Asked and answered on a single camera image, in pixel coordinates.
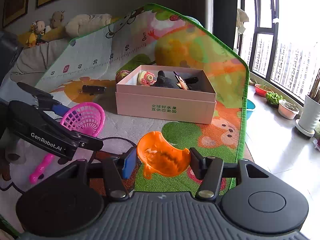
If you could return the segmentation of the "pink plastic strainer toy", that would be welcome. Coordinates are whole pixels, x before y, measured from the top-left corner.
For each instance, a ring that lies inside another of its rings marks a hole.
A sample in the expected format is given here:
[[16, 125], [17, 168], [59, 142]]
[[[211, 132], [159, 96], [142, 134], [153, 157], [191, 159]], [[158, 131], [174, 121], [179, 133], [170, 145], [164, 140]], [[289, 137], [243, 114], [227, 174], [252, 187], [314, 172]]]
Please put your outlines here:
[[[103, 108], [94, 102], [83, 102], [71, 108], [62, 118], [60, 124], [70, 131], [80, 132], [85, 135], [97, 137], [103, 129], [105, 112]], [[54, 155], [48, 153], [35, 171], [29, 176], [31, 184], [35, 184], [39, 176], [51, 164]]]

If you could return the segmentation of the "black stick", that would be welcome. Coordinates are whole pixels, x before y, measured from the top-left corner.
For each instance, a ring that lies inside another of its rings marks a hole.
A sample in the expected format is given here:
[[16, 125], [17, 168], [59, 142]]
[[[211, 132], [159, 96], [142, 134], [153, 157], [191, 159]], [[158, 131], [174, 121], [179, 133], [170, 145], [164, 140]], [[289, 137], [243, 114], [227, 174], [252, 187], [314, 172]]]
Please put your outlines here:
[[104, 86], [91, 86], [83, 85], [82, 92], [89, 95], [103, 94], [106, 92], [107, 87]]

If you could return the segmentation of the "orange pumpkin mould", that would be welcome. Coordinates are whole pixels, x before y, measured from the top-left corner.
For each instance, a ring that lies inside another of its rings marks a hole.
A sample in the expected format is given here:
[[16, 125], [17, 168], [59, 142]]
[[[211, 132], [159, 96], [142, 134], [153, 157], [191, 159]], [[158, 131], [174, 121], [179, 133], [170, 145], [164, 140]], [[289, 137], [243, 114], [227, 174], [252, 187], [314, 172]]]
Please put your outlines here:
[[145, 179], [151, 179], [154, 173], [164, 177], [179, 176], [191, 162], [190, 150], [175, 148], [160, 131], [149, 132], [140, 139], [137, 155], [144, 164]]

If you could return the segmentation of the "pink yellow cupcake toy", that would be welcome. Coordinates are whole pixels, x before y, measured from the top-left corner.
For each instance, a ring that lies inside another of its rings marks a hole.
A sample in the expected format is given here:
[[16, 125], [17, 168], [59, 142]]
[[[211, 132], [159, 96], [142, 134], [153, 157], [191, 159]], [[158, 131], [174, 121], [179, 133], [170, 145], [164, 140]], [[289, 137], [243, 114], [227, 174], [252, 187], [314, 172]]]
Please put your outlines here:
[[121, 70], [116, 74], [115, 81], [116, 83], [120, 82], [123, 78], [128, 76], [131, 72], [128, 70]]

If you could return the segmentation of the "cartoon girl rubber keychain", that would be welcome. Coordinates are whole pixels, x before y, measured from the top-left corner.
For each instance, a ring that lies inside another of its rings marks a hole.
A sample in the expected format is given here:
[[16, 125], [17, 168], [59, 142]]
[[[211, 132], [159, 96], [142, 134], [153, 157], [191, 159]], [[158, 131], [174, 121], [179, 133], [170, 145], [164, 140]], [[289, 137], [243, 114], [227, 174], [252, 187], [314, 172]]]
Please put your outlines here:
[[185, 82], [185, 80], [181, 76], [179, 76], [176, 72], [174, 72], [174, 75], [177, 80], [176, 85], [178, 87], [180, 87], [180, 89], [182, 89], [182, 90], [189, 90], [190, 89], [189, 86], [187, 85], [187, 83]]

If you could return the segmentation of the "black plush toy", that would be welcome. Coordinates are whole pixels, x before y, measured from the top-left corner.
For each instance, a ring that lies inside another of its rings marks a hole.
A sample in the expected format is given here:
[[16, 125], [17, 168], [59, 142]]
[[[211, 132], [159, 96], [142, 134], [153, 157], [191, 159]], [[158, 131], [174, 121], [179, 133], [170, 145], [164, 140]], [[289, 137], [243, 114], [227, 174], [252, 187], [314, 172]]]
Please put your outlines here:
[[174, 89], [180, 88], [173, 79], [166, 77], [165, 73], [162, 70], [158, 71], [156, 82], [151, 86]]

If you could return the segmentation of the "colourful play mat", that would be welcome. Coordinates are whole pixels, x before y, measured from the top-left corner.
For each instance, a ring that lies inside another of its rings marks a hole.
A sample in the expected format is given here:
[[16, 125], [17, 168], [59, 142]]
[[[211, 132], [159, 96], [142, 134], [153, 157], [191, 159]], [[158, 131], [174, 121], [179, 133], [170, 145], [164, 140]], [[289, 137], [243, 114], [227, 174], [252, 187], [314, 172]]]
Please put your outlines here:
[[[163, 102], [159, 96], [149, 103], [144, 94], [134, 98], [142, 65], [147, 66], [147, 74], [163, 71], [173, 85], [165, 90], [169, 95], [181, 92], [178, 76], [195, 79], [189, 89], [198, 91], [200, 74], [205, 73], [216, 93], [210, 123], [178, 120], [191, 108], [203, 117], [200, 98], [183, 107], [176, 101]], [[127, 98], [121, 103], [128, 114], [119, 115], [116, 85], [127, 73], [135, 74], [125, 86]], [[88, 101], [103, 107], [106, 117], [100, 137], [104, 148], [99, 153], [80, 149], [76, 158], [98, 161], [107, 152], [121, 154], [151, 131], [161, 131], [176, 148], [193, 147], [227, 163], [236, 163], [244, 153], [247, 66], [200, 24], [159, 5], [147, 4], [74, 40], [63, 38], [26, 48], [9, 79], [49, 92], [68, 107]]]

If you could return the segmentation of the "pink cardboard box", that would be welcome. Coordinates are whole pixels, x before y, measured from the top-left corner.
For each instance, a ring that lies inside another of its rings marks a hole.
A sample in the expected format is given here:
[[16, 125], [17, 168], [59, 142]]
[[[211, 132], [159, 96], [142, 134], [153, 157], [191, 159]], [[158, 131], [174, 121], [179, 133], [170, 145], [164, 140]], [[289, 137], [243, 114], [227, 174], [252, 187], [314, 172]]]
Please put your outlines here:
[[[160, 70], [173, 80], [176, 80], [176, 72], [183, 79], [196, 77], [198, 81], [189, 90], [138, 84], [142, 72], [157, 75]], [[119, 115], [210, 124], [216, 106], [216, 92], [203, 70], [141, 65], [116, 84], [116, 104]]]

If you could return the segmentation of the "small doll figure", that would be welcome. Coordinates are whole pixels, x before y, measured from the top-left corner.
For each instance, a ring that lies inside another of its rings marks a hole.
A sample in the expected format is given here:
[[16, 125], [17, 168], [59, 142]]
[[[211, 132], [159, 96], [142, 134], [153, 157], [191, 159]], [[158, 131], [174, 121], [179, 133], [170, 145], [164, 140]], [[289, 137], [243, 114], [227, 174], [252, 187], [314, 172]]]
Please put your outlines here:
[[25, 43], [28, 48], [44, 43], [45, 41], [42, 38], [47, 32], [51, 31], [51, 27], [40, 20], [33, 22], [30, 31], [31, 33]]

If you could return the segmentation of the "cream plush pillow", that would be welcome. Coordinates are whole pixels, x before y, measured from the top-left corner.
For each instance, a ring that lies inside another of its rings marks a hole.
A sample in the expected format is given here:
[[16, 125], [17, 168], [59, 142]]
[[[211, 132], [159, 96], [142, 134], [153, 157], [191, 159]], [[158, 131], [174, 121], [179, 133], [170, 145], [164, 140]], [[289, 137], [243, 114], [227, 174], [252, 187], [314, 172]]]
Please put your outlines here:
[[81, 14], [72, 18], [65, 26], [69, 37], [75, 38], [94, 32], [111, 23], [110, 14]]

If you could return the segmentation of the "brown plush animal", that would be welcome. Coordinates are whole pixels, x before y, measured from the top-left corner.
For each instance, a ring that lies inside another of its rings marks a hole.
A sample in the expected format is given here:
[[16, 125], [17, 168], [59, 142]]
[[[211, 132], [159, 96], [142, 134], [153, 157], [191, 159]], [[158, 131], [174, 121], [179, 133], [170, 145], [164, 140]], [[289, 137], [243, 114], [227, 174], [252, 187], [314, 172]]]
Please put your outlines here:
[[55, 11], [50, 18], [50, 27], [56, 29], [62, 25], [64, 11]]

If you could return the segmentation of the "pink bowl planter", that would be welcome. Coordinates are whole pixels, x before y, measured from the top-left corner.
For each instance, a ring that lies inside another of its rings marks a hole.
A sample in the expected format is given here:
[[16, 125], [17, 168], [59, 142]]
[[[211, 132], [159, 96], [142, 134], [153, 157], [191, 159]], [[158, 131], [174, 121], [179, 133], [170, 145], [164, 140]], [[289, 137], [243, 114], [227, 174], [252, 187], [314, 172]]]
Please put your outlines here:
[[299, 113], [299, 109], [294, 104], [281, 99], [279, 100], [278, 113], [286, 119], [293, 120]]

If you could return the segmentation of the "potted palm white pot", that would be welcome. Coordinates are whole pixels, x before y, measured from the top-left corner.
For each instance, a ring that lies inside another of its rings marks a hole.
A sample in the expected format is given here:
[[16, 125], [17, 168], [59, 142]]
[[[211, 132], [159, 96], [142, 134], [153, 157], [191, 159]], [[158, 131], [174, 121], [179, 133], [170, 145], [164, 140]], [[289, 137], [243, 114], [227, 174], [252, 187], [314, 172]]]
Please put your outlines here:
[[307, 137], [313, 137], [315, 134], [315, 128], [320, 117], [320, 72], [318, 71], [315, 81], [312, 85], [310, 93], [305, 97], [304, 107], [302, 114], [298, 120], [296, 120], [296, 128]]

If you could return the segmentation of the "left framed picture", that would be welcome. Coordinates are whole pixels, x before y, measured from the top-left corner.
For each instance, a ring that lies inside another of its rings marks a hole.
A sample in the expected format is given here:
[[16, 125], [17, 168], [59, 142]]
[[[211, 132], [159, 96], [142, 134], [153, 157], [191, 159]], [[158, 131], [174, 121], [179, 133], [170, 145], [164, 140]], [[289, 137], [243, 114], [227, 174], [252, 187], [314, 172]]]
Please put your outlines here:
[[28, 1], [29, 0], [4, 0], [3, 28], [27, 14]]

